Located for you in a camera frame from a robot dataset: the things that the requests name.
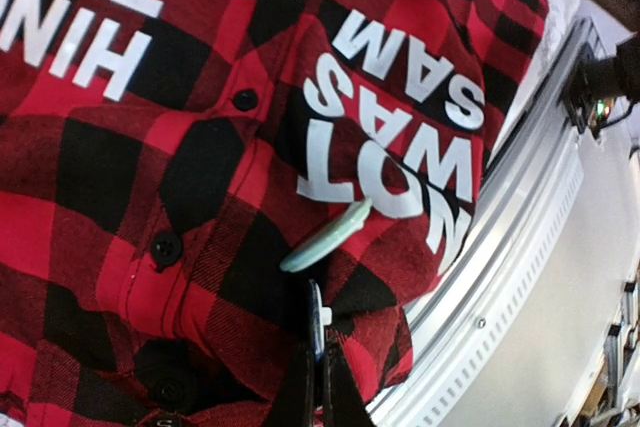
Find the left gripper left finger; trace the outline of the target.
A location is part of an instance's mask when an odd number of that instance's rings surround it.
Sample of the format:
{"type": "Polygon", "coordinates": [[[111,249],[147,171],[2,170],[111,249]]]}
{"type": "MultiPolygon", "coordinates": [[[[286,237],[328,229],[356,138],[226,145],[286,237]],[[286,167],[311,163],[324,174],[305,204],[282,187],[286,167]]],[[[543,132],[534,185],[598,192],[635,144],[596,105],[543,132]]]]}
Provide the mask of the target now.
{"type": "Polygon", "coordinates": [[[263,427],[310,427],[314,424],[315,370],[310,347],[299,344],[263,427]]]}

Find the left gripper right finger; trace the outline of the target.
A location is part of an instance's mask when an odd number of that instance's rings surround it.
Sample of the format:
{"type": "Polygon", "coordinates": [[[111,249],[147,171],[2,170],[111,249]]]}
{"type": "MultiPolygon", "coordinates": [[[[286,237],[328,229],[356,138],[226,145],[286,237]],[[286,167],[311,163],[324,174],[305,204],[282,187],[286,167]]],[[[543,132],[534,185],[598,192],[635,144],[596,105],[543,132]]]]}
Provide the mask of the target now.
{"type": "Polygon", "coordinates": [[[324,353],[322,419],[328,427],[374,427],[339,344],[324,353]]]}

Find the red black plaid shirt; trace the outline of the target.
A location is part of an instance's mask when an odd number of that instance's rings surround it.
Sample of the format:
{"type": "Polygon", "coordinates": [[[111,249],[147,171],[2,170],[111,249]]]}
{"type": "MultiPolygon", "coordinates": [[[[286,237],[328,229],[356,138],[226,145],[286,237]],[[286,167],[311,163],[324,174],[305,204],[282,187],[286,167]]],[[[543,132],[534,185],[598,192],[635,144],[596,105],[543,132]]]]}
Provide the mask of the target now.
{"type": "Polygon", "coordinates": [[[367,407],[460,254],[547,0],[1,0],[1,418],[262,426],[332,309],[367,407]],[[370,198],[299,273],[300,244],[370,198]]]}

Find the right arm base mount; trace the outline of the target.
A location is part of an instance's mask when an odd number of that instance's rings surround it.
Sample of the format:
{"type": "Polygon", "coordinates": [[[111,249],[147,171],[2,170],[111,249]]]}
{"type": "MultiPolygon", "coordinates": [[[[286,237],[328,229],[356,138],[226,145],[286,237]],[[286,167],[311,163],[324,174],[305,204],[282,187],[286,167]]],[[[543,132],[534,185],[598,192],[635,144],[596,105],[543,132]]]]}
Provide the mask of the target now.
{"type": "Polygon", "coordinates": [[[603,130],[622,122],[639,102],[639,35],[616,47],[614,55],[597,58],[584,43],[563,92],[573,126],[589,130],[595,139],[603,130]]]}

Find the blue round badge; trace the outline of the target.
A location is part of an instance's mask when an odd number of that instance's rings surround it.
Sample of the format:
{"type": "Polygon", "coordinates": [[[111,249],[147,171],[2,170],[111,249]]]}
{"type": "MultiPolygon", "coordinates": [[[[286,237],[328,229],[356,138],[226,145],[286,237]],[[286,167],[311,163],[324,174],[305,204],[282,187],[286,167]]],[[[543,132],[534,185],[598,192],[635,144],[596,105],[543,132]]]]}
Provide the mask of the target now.
{"type": "Polygon", "coordinates": [[[308,281],[309,338],[316,363],[322,361],[326,345],[326,328],[332,323],[333,313],[323,302],[319,285],[308,281]]]}

